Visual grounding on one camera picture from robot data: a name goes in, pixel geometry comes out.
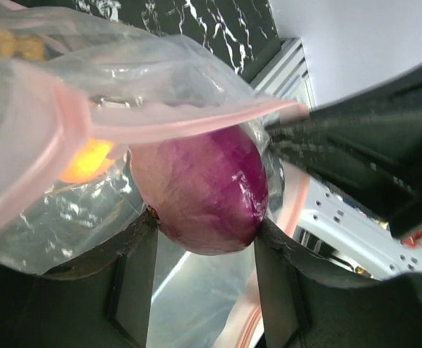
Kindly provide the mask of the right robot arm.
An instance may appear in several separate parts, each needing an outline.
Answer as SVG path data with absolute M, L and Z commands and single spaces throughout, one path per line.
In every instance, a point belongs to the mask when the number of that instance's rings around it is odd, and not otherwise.
M 376 279 L 422 272 L 422 64 L 267 130 L 308 175 L 301 228 Z

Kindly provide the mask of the purple fake onion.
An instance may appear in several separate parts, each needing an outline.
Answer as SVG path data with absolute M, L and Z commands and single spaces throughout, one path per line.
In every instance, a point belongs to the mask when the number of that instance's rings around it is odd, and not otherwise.
M 159 229 L 195 254 L 240 252 L 268 208 L 260 153 L 241 126 L 130 149 L 131 174 Z

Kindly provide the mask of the orange fake fruit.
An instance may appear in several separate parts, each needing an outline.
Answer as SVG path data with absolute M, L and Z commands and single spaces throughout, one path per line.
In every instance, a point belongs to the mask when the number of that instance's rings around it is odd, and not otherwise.
M 65 183 L 84 183 L 104 174 L 115 162 L 107 157 L 114 146 L 111 141 L 90 138 L 59 179 Z

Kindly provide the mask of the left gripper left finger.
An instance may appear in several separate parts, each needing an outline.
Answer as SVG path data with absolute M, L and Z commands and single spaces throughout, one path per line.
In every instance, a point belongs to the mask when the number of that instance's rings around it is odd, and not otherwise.
M 0 265 L 0 347 L 145 347 L 157 237 L 145 212 L 43 275 Z

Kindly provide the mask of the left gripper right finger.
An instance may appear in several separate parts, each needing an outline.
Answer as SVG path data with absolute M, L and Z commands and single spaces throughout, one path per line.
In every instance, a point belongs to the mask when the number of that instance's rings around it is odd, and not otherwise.
M 267 347 L 422 347 L 422 273 L 377 281 L 266 219 L 255 239 Z

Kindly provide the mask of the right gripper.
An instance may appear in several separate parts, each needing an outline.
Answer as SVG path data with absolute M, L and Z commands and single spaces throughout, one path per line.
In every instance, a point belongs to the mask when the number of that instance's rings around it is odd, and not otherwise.
M 422 226 L 422 65 L 265 130 L 281 159 L 388 222 L 395 236 Z

